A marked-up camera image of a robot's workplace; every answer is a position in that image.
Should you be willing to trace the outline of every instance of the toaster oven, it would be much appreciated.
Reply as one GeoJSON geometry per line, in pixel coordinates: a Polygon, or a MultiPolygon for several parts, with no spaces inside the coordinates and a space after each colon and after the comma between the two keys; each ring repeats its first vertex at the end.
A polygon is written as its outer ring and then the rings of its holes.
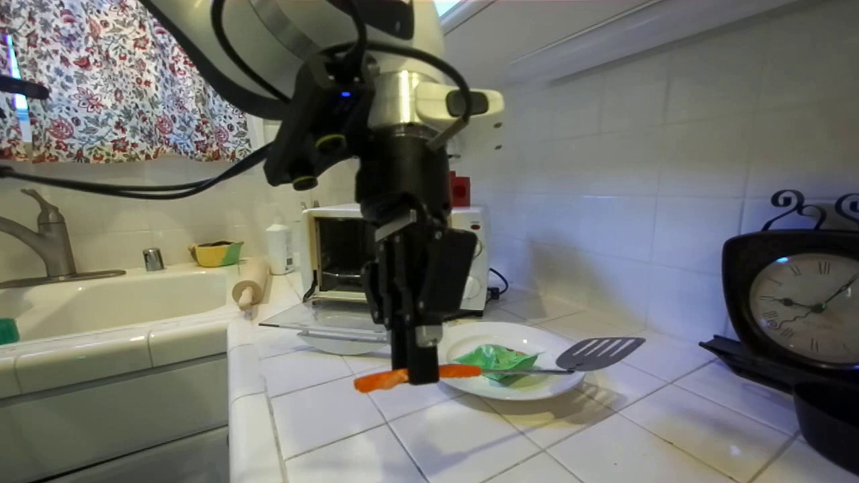
{"type": "MultiPolygon", "coordinates": [[[[451,209],[451,229],[479,236],[459,308],[483,314],[490,291],[483,212],[479,208],[451,209]]],[[[373,252],[373,229],[364,220],[357,204],[306,209],[295,243],[306,300],[366,303],[364,267],[373,252]]]]}

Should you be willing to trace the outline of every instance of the red object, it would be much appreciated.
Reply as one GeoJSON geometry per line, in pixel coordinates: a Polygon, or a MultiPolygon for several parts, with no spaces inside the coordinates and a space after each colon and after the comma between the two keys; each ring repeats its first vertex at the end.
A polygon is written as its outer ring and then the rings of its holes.
{"type": "Polygon", "coordinates": [[[459,178],[456,173],[451,173],[451,204],[454,208],[472,208],[472,181],[470,178],[459,178]]]}

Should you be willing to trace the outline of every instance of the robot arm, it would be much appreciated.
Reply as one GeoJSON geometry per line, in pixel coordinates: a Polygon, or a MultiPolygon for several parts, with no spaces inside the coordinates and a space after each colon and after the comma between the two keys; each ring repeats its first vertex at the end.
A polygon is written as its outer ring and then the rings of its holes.
{"type": "Polygon", "coordinates": [[[503,98],[470,92],[437,58],[433,0],[144,0],[238,109],[283,122],[272,186],[315,188],[357,160],[373,227],[364,283],[392,369],[437,381],[440,325],[459,312],[475,236],[450,229],[447,139],[503,98]]]}

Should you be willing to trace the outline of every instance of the metal spatula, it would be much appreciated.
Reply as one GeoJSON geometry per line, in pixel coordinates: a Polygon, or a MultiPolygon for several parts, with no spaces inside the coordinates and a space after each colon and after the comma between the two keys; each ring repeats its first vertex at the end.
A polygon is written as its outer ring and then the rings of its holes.
{"type": "Polygon", "coordinates": [[[577,373],[577,372],[601,372],[609,369],[629,355],[633,355],[646,339],[584,339],[558,355],[558,369],[527,369],[527,372],[482,372],[483,376],[529,376],[529,373],[577,373]]]}

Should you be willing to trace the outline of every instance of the white plate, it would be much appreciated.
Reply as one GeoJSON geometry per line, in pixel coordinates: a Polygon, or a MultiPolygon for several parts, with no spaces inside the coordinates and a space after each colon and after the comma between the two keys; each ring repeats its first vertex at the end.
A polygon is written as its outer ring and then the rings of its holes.
{"type": "MultiPolygon", "coordinates": [[[[447,366],[456,366],[459,358],[467,353],[483,346],[483,343],[499,343],[510,346],[517,353],[541,355],[541,369],[557,369],[557,359],[562,353],[573,346],[573,342],[565,342],[554,333],[529,329],[529,325],[514,325],[514,323],[454,323],[443,325],[447,337],[437,343],[437,359],[447,366]]],[[[584,373],[573,376],[523,376],[510,386],[494,384],[490,378],[443,378],[443,384],[470,392],[479,397],[493,400],[548,400],[557,396],[565,396],[574,390],[584,381],[584,373]]]]}

